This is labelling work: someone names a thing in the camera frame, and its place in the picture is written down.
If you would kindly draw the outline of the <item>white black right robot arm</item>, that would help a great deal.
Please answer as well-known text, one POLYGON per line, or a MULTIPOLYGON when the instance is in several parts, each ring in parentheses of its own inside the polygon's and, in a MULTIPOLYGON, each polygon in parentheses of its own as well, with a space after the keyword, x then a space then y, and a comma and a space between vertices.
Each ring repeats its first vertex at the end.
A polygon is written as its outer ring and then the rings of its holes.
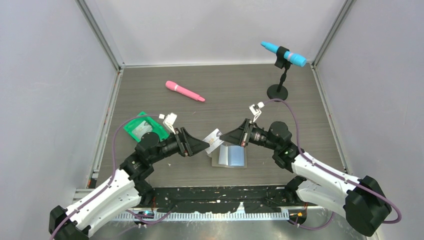
POLYGON ((275 121, 264 130, 252 120, 245 119, 220 139, 240 147, 254 144, 273 150, 274 162, 296 175, 285 187, 288 203, 299 205, 305 202, 324 207, 345 218, 364 236, 371 237, 392 212, 374 178, 349 175, 313 158, 292 142, 292 133, 282 121, 275 121))

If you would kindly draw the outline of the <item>grey card holder wallet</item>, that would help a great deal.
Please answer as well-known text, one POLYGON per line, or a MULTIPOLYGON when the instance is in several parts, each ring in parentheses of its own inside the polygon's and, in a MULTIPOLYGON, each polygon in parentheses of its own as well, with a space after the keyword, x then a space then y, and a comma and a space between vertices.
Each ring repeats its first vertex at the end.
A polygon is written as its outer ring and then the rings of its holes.
POLYGON ((247 150, 237 145, 221 145, 211 154, 211 166, 215 168, 247 168, 247 150))

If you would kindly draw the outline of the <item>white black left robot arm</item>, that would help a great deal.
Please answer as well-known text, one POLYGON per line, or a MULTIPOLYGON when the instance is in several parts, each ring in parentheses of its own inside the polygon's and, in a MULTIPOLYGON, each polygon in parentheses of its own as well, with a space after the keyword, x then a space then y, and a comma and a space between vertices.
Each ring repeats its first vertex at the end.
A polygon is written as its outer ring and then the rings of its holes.
POLYGON ((108 180, 79 201, 56 206, 50 211, 48 231, 52 240, 88 240, 120 213, 140 205, 148 207, 154 189, 146 181, 153 164, 174 154, 194 156, 209 143, 191 136, 185 128, 175 129, 166 139, 148 132, 108 180))

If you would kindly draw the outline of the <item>white gold VIP card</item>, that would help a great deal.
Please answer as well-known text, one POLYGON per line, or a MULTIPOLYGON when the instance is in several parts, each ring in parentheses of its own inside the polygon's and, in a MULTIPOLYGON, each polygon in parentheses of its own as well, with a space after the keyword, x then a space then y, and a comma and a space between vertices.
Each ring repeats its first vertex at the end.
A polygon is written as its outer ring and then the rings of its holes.
POLYGON ((214 150, 220 147, 224 141, 220 139, 222 132, 216 128, 209 135, 207 135, 203 141, 209 144, 209 147, 205 149, 206 154, 211 157, 214 150))

